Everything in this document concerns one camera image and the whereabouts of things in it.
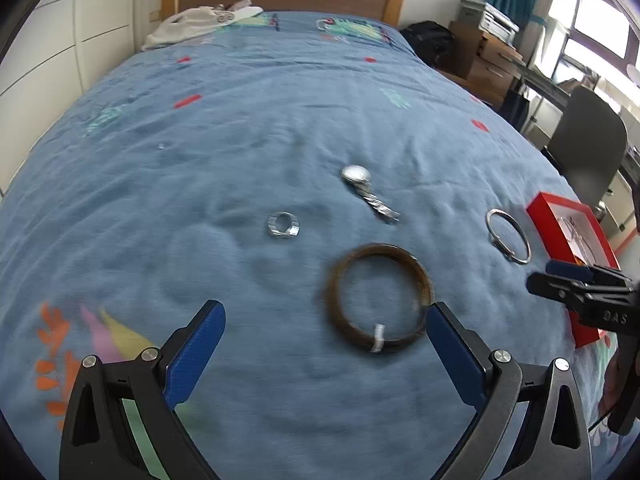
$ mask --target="wooden bracelet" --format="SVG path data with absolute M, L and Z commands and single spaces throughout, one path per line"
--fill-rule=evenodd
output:
M 340 279 L 350 265 L 369 256 L 384 256 L 395 260 L 414 277 L 418 287 L 417 326 L 415 330 L 404 337 L 398 339 L 376 338 L 361 330 L 344 315 L 340 303 Z M 431 303 L 433 303 L 433 285 L 420 262 L 404 249 L 387 244 L 366 245 L 347 254 L 332 269 L 326 292 L 327 313 L 331 323 L 349 342 L 373 353 L 401 350 L 418 339 L 424 333 L 424 316 Z

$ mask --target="screw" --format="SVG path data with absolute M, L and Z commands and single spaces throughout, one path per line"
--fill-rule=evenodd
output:
M 511 361 L 511 354 L 506 350 L 496 350 L 494 352 L 494 358 L 499 363 L 508 363 Z
M 158 349 L 147 348 L 146 350 L 142 351 L 142 354 L 140 354 L 140 356 L 142 357 L 143 361 L 153 361 L 155 358 L 158 357 Z
M 567 362 L 566 359 L 562 359 L 561 357 L 556 359 L 554 361 L 554 364 L 556 365 L 556 368 L 561 372 L 565 372 L 569 369 L 569 363 Z
M 85 368 L 91 368 L 93 365 L 95 365 L 95 362 L 95 355 L 88 355 L 87 357 L 82 359 L 82 366 Z

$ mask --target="black backpack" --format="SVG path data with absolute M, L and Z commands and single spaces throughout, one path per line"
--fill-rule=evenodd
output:
M 455 37 L 436 22 L 420 22 L 400 31 L 416 55 L 428 66 L 441 66 L 453 50 Z

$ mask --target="wooden nightstand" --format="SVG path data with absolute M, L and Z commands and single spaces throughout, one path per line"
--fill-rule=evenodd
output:
M 456 41 L 446 72 L 460 80 L 450 79 L 476 97 L 500 107 L 518 75 L 518 67 L 511 60 L 522 62 L 522 56 L 488 32 L 464 23 L 451 22 L 449 30 Z

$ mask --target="silver ring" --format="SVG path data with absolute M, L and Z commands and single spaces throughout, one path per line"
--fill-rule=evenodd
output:
M 276 222 L 281 216 L 288 217 L 291 224 L 284 231 L 280 231 L 276 226 Z M 298 219 L 294 215 L 292 215 L 291 213 L 287 213 L 286 211 L 276 211 L 275 213 L 273 213 L 269 217 L 267 226 L 269 227 L 269 232 L 272 236 L 277 236 L 280 238 L 293 238 L 294 236 L 297 236 L 298 232 L 300 231 L 300 224 L 298 223 Z
M 508 248 L 504 244 L 504 242 L 502 240 L 500 240 L 500 237 L 495 233 L 494 229 L 491 227 L 491 217 L 493 215 L 501 216 L 507 222 L 509 222 L 514 227 L 514 229 L 516 229 L 516 231 L 520 235 L 520 238 L 522 238 L 522 241 L 524 242 L 524 244 L 527 247 L 527 257 L 526 257 L 526 259 L 521 260 L 521 259 L 517 258 L 516 257 L 516 253 L 514 253 L 510 248 Z M 511 260 L 512 262 L 516 262 L 517 264 L 521 264 L 521 265 L 527 265 L 531 261 L 531 246 L 529 245 L 529 240 L 527 240 L 527 235 L 524 234 L 524 231 L 522 230 L 522 227 L 520 227 L 520 224 L 518 224 L 518 222 L 516 222 L 516 219 L 513 216 L 511 216 L 510 214 L 505 213 L 501 209 L 491 209 L 486 214 L 486 227 L 487 227 L 487 229 L 489 229 L 489 234 L 494 238 L 494 245 L 509 260 Z

